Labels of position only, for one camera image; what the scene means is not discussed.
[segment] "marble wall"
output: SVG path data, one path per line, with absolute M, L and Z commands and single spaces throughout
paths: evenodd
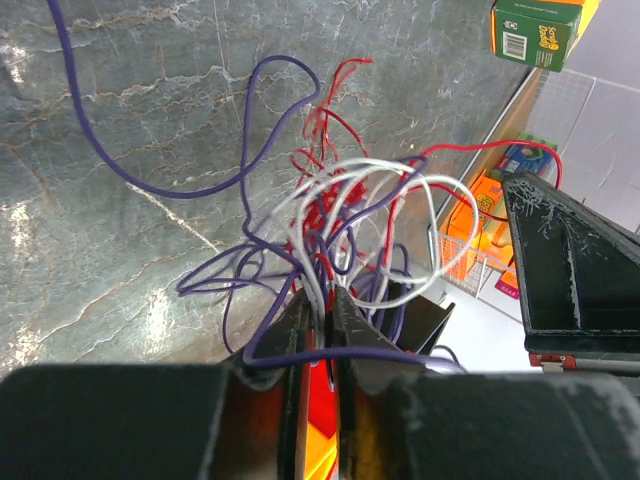
M 237 188 L 194 201 L 127 186 L 93 152 L 71 108 L 44 0 L 4 0 L 0 18 L 0 375 L 34 361 L 210 361 L 224 356 L 222 304 L 180 299 L 176 281 L 241 241 Z M 330 82 L 371 56 L 336 110 L 375 156 L 481 140 L 525 73 L 489 52 L 491 0 L 63 0 L 98 138 L 129 172 L 192 190 L 238 170 L 248 76 L 284 53 Z M 272 65 L 258 84 L 251 151 L 312 85 Z M 297 116 L 250 177 L 267 212 L 294 185 Z M 339 134 L 345 155 L 357 153 Z M 439 156 L 455 174 L 466 157 Z M 424 255 L 424 209 L 401 235 Z M 267 295 L 237 296 L 239 347 Z

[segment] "tangled wires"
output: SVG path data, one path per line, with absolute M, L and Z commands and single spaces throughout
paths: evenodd
M 245 212 L 242 232 L 245 243 L 231 247 L 216 255 L 181 279 L 177 285 L 180 296 L 191 294 L 227 295 L 227 305 L 223 317 L 223 341 L 232 351 L 227 338 L 227 319 L 234 293 L 246 288 L 259 287 L 274 298 L 264 319 L 252 335 L 243 353 L 247 366 L 254 368 L 279 368 L 301 362 L 311 362 L 333 358 L 371 358 L 424 365 L 438 371 L 460 372 L 463 369 L 454 362 L 441 358 L 413 355 L 401 351 L 380 350 L 365 347 L 324 348 L 321 328 L 325 314 L 333 306 L 336 285 L 346 288 L 356 305 L 363 309 L 366 318 L 373 325 L 380 325 L 380 312 L 396 308 L 391 327 L 390 340 L 397 341 L 402 330 L 404 305 L 424 292 L 436 278 L 455 265 L 466 253 L 471 239 L 475 237 L 479 211 L 471 192 L 457 180 L 443 175 L 427 175 L 427 155 L 438 149 L 474 149 L 485 146 L 458 147 L 440 145 L 426 150 L 423 155 L 395 161 L 368 158 L 362 139 L 344 119 L 330 107 L 346 79 L 355 73 L 360 65 L 369 64 L 371 59 L 349 59 L 340 65 L 334 76 L 327 98 L 312 108 L 303 126 L 308 148 L 297 149 L 291 157 L 292 165 L 300 172 L 296 189 L 277 205 L 269 215 L 259 219 L 252 228 L 253 214 L 247 196 L 247 176 L 267 156 L 274 142 L 282 133 L 292 116 L 306 105 L 314 102 L 320 94 L 320 82 L 313 71 L 303 62 L 286 56 L 274 55 L 260 61 L 249 80 L 247 101 L 244 111 L 242 153 L 240 171 L 219 185 L 190 192 L 176 192 L 149 185 L 134 177 L 116 163 L 96 138 L 82 106 L 82 97 L 73 57 L 71 41 L 57 0 L 47 0 L 51 10 L 64 57 L 69 90 L 80 126 L 102 160 L 126 182 L 149 193 L 176 199 L 194 199 L 215 195 L 233 185 L 240 188 L 240 198 Z M 256 82 L 263 68 L 272 62 L 288 62 L 301 68 L 313 83 L 313 92 L 293 103 L 277 121 L 265 144 L 252 159 L 249 158 L 248 139 L 251 126 L 252 102 Z M 331 141 L 329 123 L 338 121 L 354 137 L 364 157 L 341 160 L 338 149 Z M 516 141 L 539 148 L 548 147 L 533 142 Z M 298 162 L 302 155 L 305 164 Z M 372 175 L 380 177 L 372 182 Z M 558 163 L 559 178 L 561 164 Z M 389 193 L 380 194 L 384 187 Z M 453 193 L 462 192 L 462 201 L 471 206 L 474 226 L 470 232 L 466 248 L 460 250 L 451 261 L 436 271 L 422 277 L 413 277 L 409 271 L 409 253 L 405 246 L 394 241 L 394 225 L 409 194 L 422 192 L 427 203 L 430 221 L 435 224 L 435 208 L 431 188 L 445 188 Z M 293 211 L 293 220 L 287 220 L 287 213 Z M 371 219 L 377 212 L 387 212 L 387 224 L 380 231 Z M 377 245 L 372 251 L 364 252 L 358 246 L 360 229 L 367 220 L 374 226 Z M 269 242 L 265 232 L 270 226 L 277 226 L 283 237 L 282 243 Z M 398 253 L 400 267 L 393 267 L 394 253 Z M 290 269 L 280 273 L 267 273 L 267 256 L 275 256 L 285 261 Z M 440 265 L 438 242 L 435 242 L 434 264 Z M 388 298 L 389 281 L 402 285 L 400 297 Z M 314 312 L 316 345 L 312 351 L 271 358 L 255 358 L 256 347 L 277 312 L 285 305 L 287 294 L 295 290 L 299 282 L 309 297 Z

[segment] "orange package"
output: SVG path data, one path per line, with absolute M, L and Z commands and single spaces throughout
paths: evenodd
M 481 212 L 504 217 L 506 209 L 502 199 L 500 182 L 485 176 L 484 173 L 486 172 L 483 172 L 474 182 L 471 187 L 471 193 L 473 193 Z M 450 221 L 442 228 L 442 231 L 448 237 L 455 239 L 441 237 L 440 247 L 442 249 L 443 264 L 450 262 L 460 251 L 461 246 L 467 242 L 472 226 L 473 212 L 471 207 L 458 202 L 451 214 Z M 487 255 L 489 266 L 504 270 L 513 257 L 509 225 L 506 222 L 490 219 L 481 213 L 478 231 L 471 243 L 471 247 L 473 250 L 469 250 L 458 261 L 458 264 L 449 270 L 451 276 L 464 281 L 478 260 L 477 251 L 484 252 Z

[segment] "white tile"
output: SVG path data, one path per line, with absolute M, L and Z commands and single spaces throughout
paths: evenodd
M 605 178 L 604 175 L 598 176 L 565 160 L 561 190 L 578 202 L 585 203 L 587 197 L 594 195 Z
M 640 225 L 638 188 L 607 179 L 587 197 L 585 205 L 632 232 Z
M 563 160 L 601 181 L 608 178 L 640 188 L 639 139 L 640 93 L 597 82 Z
M 602 0 L 566 67 L 640 88 L 640 3 Z

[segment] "white wire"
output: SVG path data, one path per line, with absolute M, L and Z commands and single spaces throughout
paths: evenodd
M 328 175 L 337 169 L 347 169 L 349 167 L 358 167 L 358 166 L 362 167 L 363 165 L 370 165 L 370 167 L 361 168 L 359 170 L 356 170 L 355 172 L 347 171 L 345 173 L 340 173 L 334 176 Z M 285 231 L 287 232 L 289 240 L 291 241 L 294 251 L 296 252 L 296 257 L 299 258 L 303 266 L 304 275 L 306 276 L 307 281 L 310 284 L 309 287 L 311 289 L 311 292 L 313 293 L 313 296 L 316 297 L 315 298 L 316 301 L 314 303 L 315 303 L 315 306 L 318 308 L 318 313 L 321 314 L 320 318 L 323 318 L 324 316 L 322 287 L 320 286 L 319 281 L 316 278 L 313 265 L 311 263 L 311 259 L 309 258 L 309 253 L 306 251 L 304 247 L 304 237 L 303 237 L 303 230 L 302 230 L 307 206 L 310 205 L 316 199 L 316 196 L 318 194 L 326 190 L 328 187 L 336 183 L 343 182 L 345 180 L 350 180 L 350 179 L 352 180 L 347 185 L 347 187 L 342 189 L 342 191 L 336 198 L 331 211 L 328 212 L 327 218 L 329 221 L 325 225 L 325 229 L 322 232 L 323 238 L 326 237 L 325 240 L 328 240 L 328 236 L 329 236 L 329 233 L 331 232 L 332 225 L 333 223 L 335 223 L 335 220 L 337 219 L 339 211 L 342 208 L 344 201 L 346 201 L 346 198 L 349 192 L 353 189 L 353 187 L 355 187 L 355 185 L 357 185 L 358 183 L 357 180 L 362 179 L 378 171 L 389 171 L 389 172 L 393 172 L 394 175 L 402 175 L 403 173 L 411 174 L 415 171 L 415 169 L 403 163 L 392 162 L 389 160 L 382 160 L 382 159 L 355 158 L 350 160 L 344 160 L 342 162 L 338 162 L 328 166 L 328 168 L 323 172 L 321 172 L 319 175 L 316 175 L 310 178 L 309 180 L 307 180 L 306 182 L 304 182 L 299 188 L 297 188 L 294 192 L 292 192 L 283 202 L 281 202 L 278 206 L 276 206 L 276 208 L 274 208 L 274 210 L 271 213 L 272 217 L 277 218 L 277 215 L 274 215 L 274 214 L 276 214 L 282 208 L 284 208 L 285 205 L 290 205 L 294 199 L 304 194 L 302 201 L 300 201 L 298 205 L 298 213 L 296 215 L 296 222 L 294 224 L 294 227 L 288 228 L 286 225 L 283 225 L 283 226 L 285 227 Z M 386 181 L 388 181 L 388 178 L 385 178 L 383 182 L 376 185 L 376 188 L 378 190 L 382 188 L 381 185 L 383 183 L 386 183 Z M 449 263 L 447 263 L 444 266 L 441 265 L 440 250 L 439 250 L 439 246 L 437 245 L 438 242 L 436 242 L 436 245 L 434 245 L 434 257 L 435 257 L 434 260 L 435 260 L 435 264 L 438 265 L 438 268 L 431 274 L 424 275 L 422 277 L 412 278 L 412 277 L 407 277 L 405 275 L 396 275 L 390 272 L 386 268 L 381 269 L 380 273 L 383 275 L 385 279 L 394 280 L 396 282 L 400 282 L 404 284 L 414 285 L 414 288 L 409 292 L 407 292 L 405 295 L 402 295 L 394 300 L 390 300 L 386 302 L 381 302 L 381 301 L 365 302 L 357 298 L 353 298 L 353 301 L 356 305 L 361 306 L 363 308 L 369 308 L 369 309 L 378 309 L 378 308 L 386 309 L 386 308 L 396 308 L 402 305 L 403 303 L 408 302 L 412 298 L 415 298 L 416 296 L 420 295 L 423 291 L 429 288 L 439 276 L 441 276 L 442 274 L 447 272 L 449 269 L 451 269 L 454 265 L 456 265 L 458 261 L 462 258 L 462 256 L 466 254 L 467 250 L 471 247 L 475 239 L 475 235 L 476 235 L 478 224 L 479 224 L 478 206 L 476 204 L 473 194 L 469 191 L 469 189 L 463 183 L 459 182 L 454 178 L 451 178 L 445 175 L 424 175 L 422 173 L 416 174 L 416 177 L 413 178 L 409 183 L 405 185 L 401 193 L 406 193 L 409 189 L 413 188 L 414 186 L 422 186 L 422 189 L 425 192 L 425 196 L 426 196 L 426 200 L 429 208 L 429 214 L 431 216 L 431 222 L 434 225 L 435 225 L 435 207 L 433 204 L 433 197 L 431 195 L 431 189 L 429 187 L 429 183 L 449 184 L 454 188 L 460 189 L 469 198 L 472 205 L 473 227 L 471 229 L 468 241 L 462 247 L 462 249 L 458 252 L 458 254 L 455 255 L 449 261 Z M 375 195 L 371 195 L 370 198 L 368 199 L 368 202 L 372 202 L 372 198 L 374 197 Z M 358 219 L 357 222 L 354 222 L 354 227 L 355 227 L 355 224 L 359 224 L 362 220 L 364 220 L 364 218 L 367 218 L 369 215 L 373 213 L 374 212 L 370 212 L 369 214 Z M 345 281 L 347 286 L 350 285 L 350 283 L 355 279 L 356 275 L 357 273 L 355 273 L 355 275 L 353 273 L 348 275 Z

